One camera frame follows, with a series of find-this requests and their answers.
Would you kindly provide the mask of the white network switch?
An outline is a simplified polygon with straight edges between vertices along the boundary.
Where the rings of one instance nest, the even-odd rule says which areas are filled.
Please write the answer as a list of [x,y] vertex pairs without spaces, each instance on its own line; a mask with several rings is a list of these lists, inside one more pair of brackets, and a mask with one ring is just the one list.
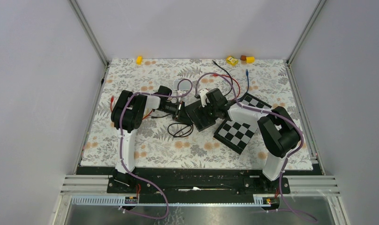
[[192,82],[188,80],[174,80],[173,90],[191,90]]

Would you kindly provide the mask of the black router box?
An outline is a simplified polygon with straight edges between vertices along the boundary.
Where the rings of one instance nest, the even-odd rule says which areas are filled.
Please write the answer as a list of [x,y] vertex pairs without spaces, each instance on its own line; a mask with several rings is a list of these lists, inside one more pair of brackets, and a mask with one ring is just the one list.
[[217,117],[213,116],[207,107],[202,107],[200,100],[186,105],[185,111],[199,132],[216,123]]

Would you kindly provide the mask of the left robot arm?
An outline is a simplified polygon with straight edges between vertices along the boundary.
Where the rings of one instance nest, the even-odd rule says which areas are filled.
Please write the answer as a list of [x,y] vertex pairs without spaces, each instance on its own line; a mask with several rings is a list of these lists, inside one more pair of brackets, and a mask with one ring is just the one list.
[[134,151],[135,137],[140,127],[145,109],[159,110],[167,113],[178,123],[192,126],[192,122],[185,112],[185,103],[177,101],[169,102],[172,90],[166,86],[160,86],[155,95],[135,95],[129,90],[123,90],[113,107],[111,121],[118,130],[118,138],[122,145],[118,150],[119,161],[113,172],[114,180],[118,181],[118,187],[124,192],[132,192],[136,188],[136,180],[128,172],[135,169]]

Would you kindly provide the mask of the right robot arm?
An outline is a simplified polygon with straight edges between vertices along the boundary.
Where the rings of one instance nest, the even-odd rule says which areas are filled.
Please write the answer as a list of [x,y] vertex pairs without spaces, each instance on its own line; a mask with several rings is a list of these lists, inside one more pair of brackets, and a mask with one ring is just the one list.
[[260,179],[261,190],[273,192],[278,187],[278,177],[283,173],[286,159],[294,148],[303,143],[303,135],[285,108],[265,109],[244,105],[237,99],[228,101],[217,88],[202,89],[200,99],[186,106],[186,113],[198,131],[215,124],[220,118],[258,127],[269,151]]

